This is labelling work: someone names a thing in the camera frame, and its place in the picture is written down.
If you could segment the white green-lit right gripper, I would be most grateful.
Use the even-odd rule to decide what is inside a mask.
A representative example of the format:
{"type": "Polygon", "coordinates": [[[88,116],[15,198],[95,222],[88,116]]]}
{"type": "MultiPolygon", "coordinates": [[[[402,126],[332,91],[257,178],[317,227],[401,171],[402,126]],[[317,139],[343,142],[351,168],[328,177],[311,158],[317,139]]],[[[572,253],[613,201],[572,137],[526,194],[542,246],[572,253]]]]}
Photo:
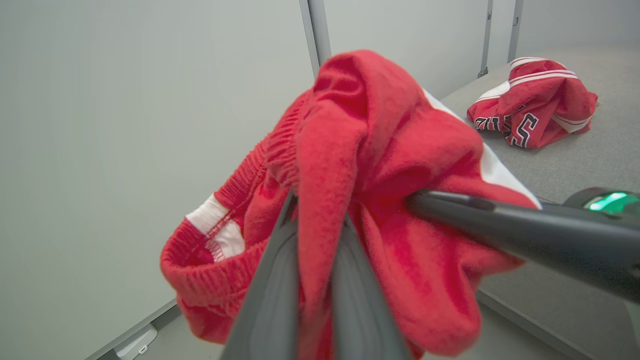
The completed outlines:
{"type": "Polygon", "coordinates": [[[565,206],[525,206],[426,191],[407,196],[406,206],[418,218],[471,234],[627,301],[639,301],[638,193],[589,187],[569,196],[565,206]]]}

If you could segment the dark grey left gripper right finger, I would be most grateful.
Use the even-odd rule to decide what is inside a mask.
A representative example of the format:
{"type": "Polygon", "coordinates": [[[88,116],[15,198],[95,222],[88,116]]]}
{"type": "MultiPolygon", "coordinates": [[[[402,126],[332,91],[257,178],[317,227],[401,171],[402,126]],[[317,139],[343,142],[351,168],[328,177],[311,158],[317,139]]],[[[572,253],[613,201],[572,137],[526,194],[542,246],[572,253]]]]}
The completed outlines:
{"type": "Polygon", "coordinates": [[[331,272],[336,360],[411,360],[386,296],[348,215],[331,272]]]}

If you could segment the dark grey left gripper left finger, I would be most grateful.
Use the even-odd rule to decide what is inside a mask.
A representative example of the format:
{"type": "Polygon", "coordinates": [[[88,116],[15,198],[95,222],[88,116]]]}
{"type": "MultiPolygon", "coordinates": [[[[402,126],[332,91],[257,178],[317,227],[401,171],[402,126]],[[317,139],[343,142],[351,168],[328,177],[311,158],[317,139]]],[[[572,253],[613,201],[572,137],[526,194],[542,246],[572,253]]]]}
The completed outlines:
{"type": "Polygon", "coordinates": [[[279,212],[222,360],[295,360],[299,317],[297,197],[290,191],[279,212]]]}

